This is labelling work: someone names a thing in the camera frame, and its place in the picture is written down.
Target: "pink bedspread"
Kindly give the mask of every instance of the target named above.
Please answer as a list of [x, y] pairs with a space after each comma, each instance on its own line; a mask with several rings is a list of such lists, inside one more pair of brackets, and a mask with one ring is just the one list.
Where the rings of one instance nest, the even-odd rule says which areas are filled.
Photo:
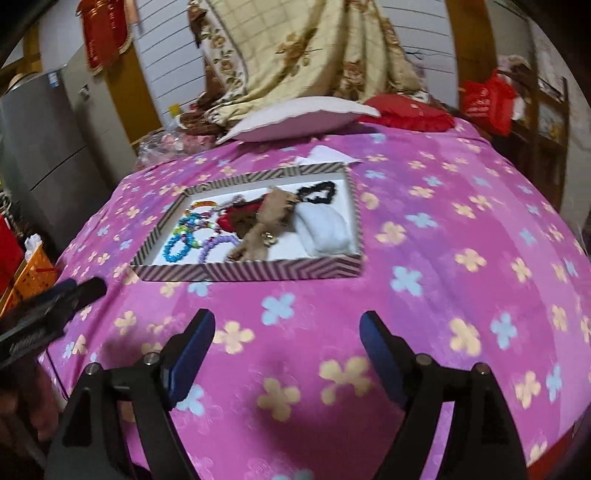
[[[361, 161], [352, 164], [360, 278], [151, 283], [128, 269], [186, 186], [288, 165], [316, 145]], [[215, 314], [215, 343], [172, 412], [203, 480], [372, 477], [401, 413], [359, 340], [366, 310], [443, 365], [489, 363], [530, 461], [591, 399], [589, 261], [542, 195], [462, 121], [444, 134], [360, 125], [322, 140], [234, 143], [133, 174], [62, 264], [62, 278], [109, 283], [50, 348], [69, 391], [87, 363], [130, 365], [197, 309]], [[132, 457], [145, 462], [132, 413], [123, 413]], [[425, 478], [435, 476], [449, 422], [447, 409]]]

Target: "blanket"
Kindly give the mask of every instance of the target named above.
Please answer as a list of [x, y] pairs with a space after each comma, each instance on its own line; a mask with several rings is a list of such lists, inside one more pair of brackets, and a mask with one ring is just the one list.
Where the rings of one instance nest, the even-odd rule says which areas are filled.
[[193, 0], [189, 18], [208, 90], [215, 74], [225, 92], [205, 114], [212, 124], [297, 97], [363, 102], [421, 88], [374, 0]]
[[[288, 166], [317, 145], [359, 160], [349, 167], [366, 255], [360, 277], [161, 283], [129, 269], [185, 187]], [[65, 393], [89, 362], [131, 365], [199, 308], [215, 314], [214, 343], [171, 412], [203, 480], [372, 478], [402, 412], [359, 339], [367, 310], [442, 365], [488, 363], [528, 462], [591, 400], [589, 261], [542, 195], [463, 121], [444, 133], [357, 125], [321, 139], [234, 142], [151, 167], [121, 182], [61, 267], [62, 278], [109, 284], [48, 350]], [[131, 456], [144, 462], [132, 409], [122, 413]], [[435, 477], [450, 420], [445, 408], [425, 479]]]

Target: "screw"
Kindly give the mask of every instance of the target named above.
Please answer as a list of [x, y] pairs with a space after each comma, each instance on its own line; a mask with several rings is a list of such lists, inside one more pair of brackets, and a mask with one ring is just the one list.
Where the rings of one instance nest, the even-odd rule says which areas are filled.
[[478, 362], [476, 365], [474, 365], [474, 368], [481, 375], [488, 375], [489, 373], [491, 373], [491, 368], [487, 364], [483, 364], [482, 362]]
[[422, 365], [424, 367], [426, 367], [427, 365], [431, 365], [431, 362], [433, 362], [433, 358], [431, 358], [431, 356], [427, 355], [426, 353], [420, 353], [415, 357], [417, 363], [419, 365]]
[[160, 355], [157, 354], [156, 352], [150, 352], [150, 353], [146, 353], [144, 355], [144, 364], [145, 365], [154, 365], [155, 363], [158, 362], [158, 360], [160, 360]]
[[93, 364], [88, 364], [86, 365], [86, 367], [84, 368], [84, 373], [86, 375], [94, 375], [95, 373], [97, 373], [99, 370], [101, 369], [100, 364], [98, 363], [93, 363]]

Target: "blue gripper pad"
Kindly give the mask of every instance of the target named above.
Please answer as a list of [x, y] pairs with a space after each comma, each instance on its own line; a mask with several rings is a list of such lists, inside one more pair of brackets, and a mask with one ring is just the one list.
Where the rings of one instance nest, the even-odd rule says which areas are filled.
[[[170, 365], [168, 375], [164, 374], [168, 378], [163, 378], [171, 406], [174, 407], [189, 394], [197, 372], [199, 372], [207, 350], [212, 343], [215, 330], [216, 321], [213, 313], [201, 309], [191, 320], [185, 331], [180, 335], [175, 335], [175, 337], [179, 338], [179, 341], [178, 344], [172, 345], [172, 354], [178, 360]], [[167, 346], [169, 343], [177, 341], [175, 337], [168, 341]], [[166, 355], [168, 352], [165, 352], [165, 350], [166, 347], [163, 349], [163, 353]]]
[[394, 337], [375, 312], [365, 312], [361, 316], [359, 336], [386, 395], [390, 401], [405, 409], [408, 397], [404, 392], [402, 366], [396, 362], [392, 351]]

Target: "orange basket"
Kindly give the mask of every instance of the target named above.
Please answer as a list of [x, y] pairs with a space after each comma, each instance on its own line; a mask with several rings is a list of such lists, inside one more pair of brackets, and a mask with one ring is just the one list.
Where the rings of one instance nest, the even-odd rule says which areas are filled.
[[43, 248], [38, 247], [24, 267], [22, 265], [18, 269], [16, 276], [14, 287], [7, 295], [4, 305], [0, 301], [0, 317], [23, 300], [51, 288], [56, 283], [59, 272], [51, 264]]

